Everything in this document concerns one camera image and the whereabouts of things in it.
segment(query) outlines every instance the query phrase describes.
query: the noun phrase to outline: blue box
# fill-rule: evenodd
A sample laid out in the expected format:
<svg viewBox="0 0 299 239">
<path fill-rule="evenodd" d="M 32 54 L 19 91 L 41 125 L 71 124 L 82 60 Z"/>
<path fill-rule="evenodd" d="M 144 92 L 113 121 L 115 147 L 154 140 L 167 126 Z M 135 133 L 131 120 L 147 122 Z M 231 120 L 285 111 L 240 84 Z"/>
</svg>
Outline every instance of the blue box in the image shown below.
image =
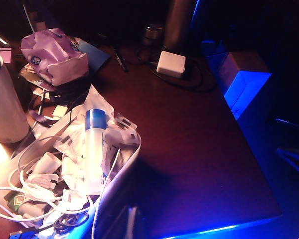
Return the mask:
<svg viewBox="0 0 299 239">
<path fill-rule="evenodd" d="M 270 76 L 257 52 L 228 53 L 217 78 L 235 119 L 240 117 Z"/>
</svg>

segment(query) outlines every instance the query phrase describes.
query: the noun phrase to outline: power adapter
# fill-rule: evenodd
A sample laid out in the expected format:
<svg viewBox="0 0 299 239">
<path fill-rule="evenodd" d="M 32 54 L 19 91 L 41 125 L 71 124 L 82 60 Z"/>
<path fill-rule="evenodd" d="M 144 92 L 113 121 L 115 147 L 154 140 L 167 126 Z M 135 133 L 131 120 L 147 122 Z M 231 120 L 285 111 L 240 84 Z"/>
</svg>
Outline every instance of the power adapter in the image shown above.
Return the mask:
<svg viewBox="0 0 299 239">
<path fill-rule="evenodd" d="M 181 78 L 185 71 L 186 57 L 162 51 L 159 57 L 156 72 Z"/>
</svg>

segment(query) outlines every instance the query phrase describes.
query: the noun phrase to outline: thermos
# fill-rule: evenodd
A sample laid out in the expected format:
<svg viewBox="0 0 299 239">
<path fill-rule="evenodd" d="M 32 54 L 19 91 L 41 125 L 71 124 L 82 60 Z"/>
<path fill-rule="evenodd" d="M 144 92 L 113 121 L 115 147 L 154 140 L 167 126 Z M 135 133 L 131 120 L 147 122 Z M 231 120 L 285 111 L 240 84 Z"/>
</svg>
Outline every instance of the thermos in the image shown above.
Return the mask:
<svg viewBox="0 0 299 239">
<path fill-rule="evenodd" d="M 0 56 L 0 142 L 15 143 L 29 131 L 13 82 Z"/>
<path fill-rule="evenodd" d="M 168 51 L 182 49 L 196 0 L 171 0 L 165 25 L 164 47 Z"/>
</svg>

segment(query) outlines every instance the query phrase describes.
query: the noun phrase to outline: wrapper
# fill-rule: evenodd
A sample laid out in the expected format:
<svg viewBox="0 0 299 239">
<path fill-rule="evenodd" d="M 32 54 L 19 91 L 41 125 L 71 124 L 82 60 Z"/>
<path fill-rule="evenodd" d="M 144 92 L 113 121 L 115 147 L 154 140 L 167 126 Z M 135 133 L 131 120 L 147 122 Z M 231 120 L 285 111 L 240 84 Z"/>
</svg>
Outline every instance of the wrapper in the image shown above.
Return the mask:
<svg viewBox="0 0 299 239">
<path fill-rule="evenodd" d="M 58 28 L 26 36 L 21 51 L 35 72 L 53 86 L 88 74 L 88 56 Z"/>
</svg>

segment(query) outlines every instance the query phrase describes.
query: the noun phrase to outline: water bottle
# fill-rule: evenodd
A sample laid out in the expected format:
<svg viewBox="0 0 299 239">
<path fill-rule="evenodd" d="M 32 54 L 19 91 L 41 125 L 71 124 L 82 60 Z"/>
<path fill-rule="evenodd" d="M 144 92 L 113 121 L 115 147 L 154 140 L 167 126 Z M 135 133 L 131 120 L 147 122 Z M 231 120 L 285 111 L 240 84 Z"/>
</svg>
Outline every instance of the water bottle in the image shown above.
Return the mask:
<svg viewBox="0 0 299 239">
<path fill-rule="evenodd" d="M 0 142 L 15 143 L 29 131 L 29 124 L 14 90 L 13 82 L 0 56 Z"/>
<path fill-rule="evenodd" d="M 165 25 L 164 48 L 180 51 L 195 9 L 195 0 L 171 0 Z"/>
<path fill-rule="evenodd" d="M 98 195 L 103 187 L 103 132 L 106 115 L 103 110 L 92 109 L 85 117 L 84 185 L 87 195 Z"/>
</svg>

